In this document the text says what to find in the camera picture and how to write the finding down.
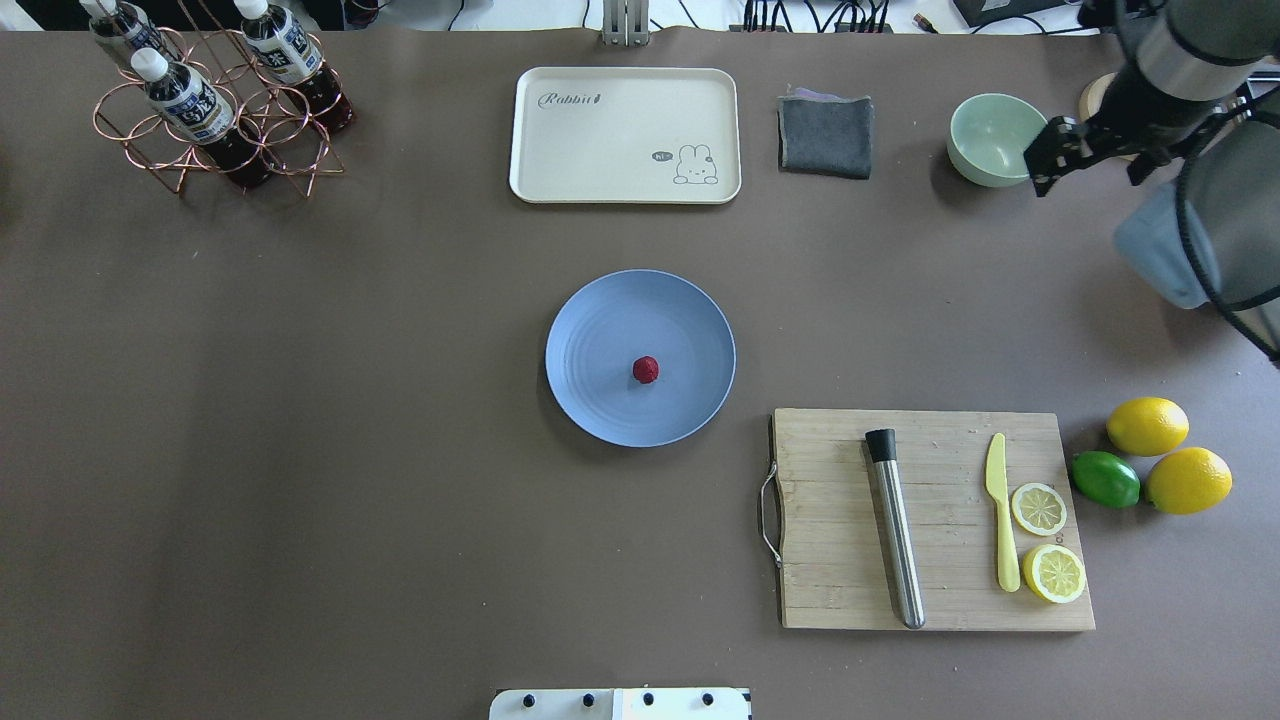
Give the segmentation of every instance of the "white bottle cap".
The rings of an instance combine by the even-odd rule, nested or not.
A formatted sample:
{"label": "white bottle cap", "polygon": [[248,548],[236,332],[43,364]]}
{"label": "white bottle cap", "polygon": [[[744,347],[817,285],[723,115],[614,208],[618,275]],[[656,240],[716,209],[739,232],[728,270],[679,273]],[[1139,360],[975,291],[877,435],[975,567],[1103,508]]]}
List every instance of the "white bottle cap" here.
{"label": "white bottle cap", "polygon": [[134,53],[129,58],[129,64],[133,65],[133,72],[138,73],[138,77],[147,82],[155,82],[169,72],[169,60],[165,60],[163,55],[151,47],[143,47]]}
{"label": "white bottle cap", "polygon": [[115,14],[115,0],[81,0],[81,8],[93,19],[105,18]]}
{"label": "white bottle cap", "polygon": [[266,14],[266,0],[236,0],[236,9],[246,19],[256,20]]}

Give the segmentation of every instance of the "wooden cutting board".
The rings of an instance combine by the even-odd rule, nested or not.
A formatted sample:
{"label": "wooden cutting board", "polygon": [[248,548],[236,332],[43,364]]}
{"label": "wooden cutting board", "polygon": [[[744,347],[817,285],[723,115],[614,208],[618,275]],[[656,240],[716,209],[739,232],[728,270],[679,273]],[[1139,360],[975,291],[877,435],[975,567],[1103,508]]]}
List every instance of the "wooden cutting board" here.
{"label": "wooden cutting board", "polygon": [[1082,560],[1057,416],[1047,413],[797,410],[773,413],[773,456],[782,498],[782,625],[905,630],[891,594],[864,436],[893,428],[925,630],[1092,630],[1089,591],[1052,605],[1023,583],[996,582],[995,503],[983,486],[987,446],[1007,438],[1009,491],[1044,483],[1066,501],[1056,537],[1014,524],[1018,557],[1044,542]]}

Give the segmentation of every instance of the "lemon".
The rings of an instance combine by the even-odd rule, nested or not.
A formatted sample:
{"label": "lemon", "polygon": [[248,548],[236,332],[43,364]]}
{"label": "lemon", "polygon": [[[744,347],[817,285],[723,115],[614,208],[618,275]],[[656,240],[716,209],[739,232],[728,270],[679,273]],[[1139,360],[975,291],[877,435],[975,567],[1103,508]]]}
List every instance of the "lemon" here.
{"label": "lemon", "polygon": [[1027,483],[1014,491],[1009,506],[1014,520],[1033,536],[1052,536],[1066,525],[1066,503],[1044,483]]}
{"label": "lemon", "polygon": [[1023,556],[1023,578],[1050,602],[1071,602],[1084,592],[1084,562],[1060,544],[1041,544]]}
{"label": "lemon", "polygon": [[1187,439],[1187,413],[1172,400],[1135,397],[1121,402],[1107,418],[1107,436],[1123,452],[1164,455]]}
{"label": "lemon", "polygon": [[1231,492],[1231,469],[1203,447],[1187,447],[1156,462],[1147,475],[1147,500],[1157,510],[1190,515],[1208,510]]}

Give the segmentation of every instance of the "tray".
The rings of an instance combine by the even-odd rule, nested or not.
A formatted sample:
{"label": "tray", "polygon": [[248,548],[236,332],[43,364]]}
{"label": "tray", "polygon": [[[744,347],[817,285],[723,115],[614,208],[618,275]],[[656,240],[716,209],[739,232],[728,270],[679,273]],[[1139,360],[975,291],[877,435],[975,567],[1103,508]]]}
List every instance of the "tray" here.
{"label": "tray", "polygon": [[527,202],[727,202],[737,88],[713,68],[532,68],[516,83],[511,191]]}

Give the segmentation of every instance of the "red strawberry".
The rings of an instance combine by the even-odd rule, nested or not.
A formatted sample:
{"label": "red strawberry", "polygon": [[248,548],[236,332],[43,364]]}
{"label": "red strawberry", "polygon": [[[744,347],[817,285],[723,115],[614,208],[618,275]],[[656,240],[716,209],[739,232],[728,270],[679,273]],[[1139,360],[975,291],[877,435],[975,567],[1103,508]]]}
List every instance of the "red strawberry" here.
{"label": "red strawberry", "polygon": [[658,361],[653,355],[645,355],[631,365],[631,377],[640,380],[640,384],[649,384],[658,379]]}

